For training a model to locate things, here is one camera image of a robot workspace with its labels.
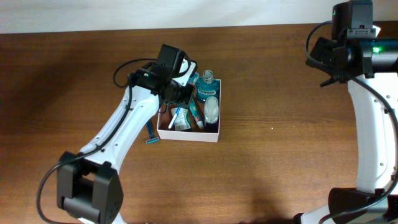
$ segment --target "white backdrop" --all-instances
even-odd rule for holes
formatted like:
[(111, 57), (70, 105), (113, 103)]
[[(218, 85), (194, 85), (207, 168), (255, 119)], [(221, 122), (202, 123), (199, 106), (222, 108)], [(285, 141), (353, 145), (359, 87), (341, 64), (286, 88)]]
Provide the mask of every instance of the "white backdrop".
[[(299, 24), (331, 19), (345, 0), (0, 0), (0, 33)], [(374, 0), (398, 20), (398, 0)]]

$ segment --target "green indicator led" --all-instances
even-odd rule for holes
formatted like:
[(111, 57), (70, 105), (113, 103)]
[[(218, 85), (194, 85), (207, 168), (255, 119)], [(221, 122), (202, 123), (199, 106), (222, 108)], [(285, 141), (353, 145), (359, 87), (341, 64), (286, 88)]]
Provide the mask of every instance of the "green indicator led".
[(381, 52), (381, 48), (380, 47), (373, 47), (373, 53), (380, 53)]

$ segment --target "open box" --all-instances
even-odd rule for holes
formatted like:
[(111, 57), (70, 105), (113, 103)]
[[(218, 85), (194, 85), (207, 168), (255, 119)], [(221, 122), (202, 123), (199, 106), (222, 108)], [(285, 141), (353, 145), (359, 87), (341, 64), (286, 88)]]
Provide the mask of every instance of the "open box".
[[(218, 106), (220, 107), (220, 116), (218, 118), (218, 129), (216, 133), (208, 133), (206, 132), (206, 128), (203, 130), (200, 130), (197, 126), (197, 123), (193, 119), (193, 116), (191, 114), (191, 111), (188, 111), (189, 118), (191, 121), (191, 126), (192, 130), (191, 131), (174, 131), (174, 128), (169, 129), (168, 126), (170, 124), (170, 121), (172, 119), (172, 114), (170, 110), (173, 108), (170, 106), (169, 110), (164, 113), (164, 114), (159, 114), (157, 118), (157, 132), (159, 134), (159, 137), (161, 139), (169, 139), (169, 140), (181, 140), (181, 141), (203, 141), (203, 142), (217, 142), (218, 141), (218, 135), (220, 134), (220, 123), (221, 123), (221, 80), (218, 80), (220, 82), (220, 97), (218, 99)], [(198, 108), (198, 111), (200, 113), (200, 117), (202, 118), (203, 122), (205, 119), (205, 116), (203, 114), (204, 112), (204, 107), (205, 105), (203, 103), (198, 103), (195, 100), (195, 104)], [(160, 109), (160, 111), (163, 111), (165, 109), (165, 105)]]

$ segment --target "bottle label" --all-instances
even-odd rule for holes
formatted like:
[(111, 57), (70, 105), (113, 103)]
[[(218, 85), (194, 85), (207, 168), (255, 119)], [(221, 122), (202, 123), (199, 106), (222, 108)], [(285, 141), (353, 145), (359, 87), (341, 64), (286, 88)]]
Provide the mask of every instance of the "bottle label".
[(216, 90), (204, 90), (202, 88), (199, 88), (198, 93), (206, 95), (206, 96), (214, 96), (214, 95), (216, 95)]

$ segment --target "brown wood surface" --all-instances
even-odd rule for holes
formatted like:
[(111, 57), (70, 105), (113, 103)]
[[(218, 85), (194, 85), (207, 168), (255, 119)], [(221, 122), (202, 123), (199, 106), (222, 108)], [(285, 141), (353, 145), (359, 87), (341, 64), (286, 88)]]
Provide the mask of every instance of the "brown wood surface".
[[(381, 25), (384, 36), (398, 37), (397, 23)], [(326, 204), (331, 188), (354, 187), (353, 105), (346, 85), (319, 88), (328, 75), (305, 66), (313, 27), (0, 35), (0, 223), (42, 223), (35, 208), (41, 178), (64, 151), (78, 152), (116, 109), (124, 92), (112, 83), (115, 68), (156, 57), (162, 43), (186, 51), (199, 72), (210, 69), (222, 79), (220, 138), (146, 145), (143, 129), (120, 174), (125, 221), (292, 218)], [(312, 43), (319, 35), (329, 37), (330, 27)], [(57, 208), (55, 189), (51, 177), (45, 214), (77, 222)]]

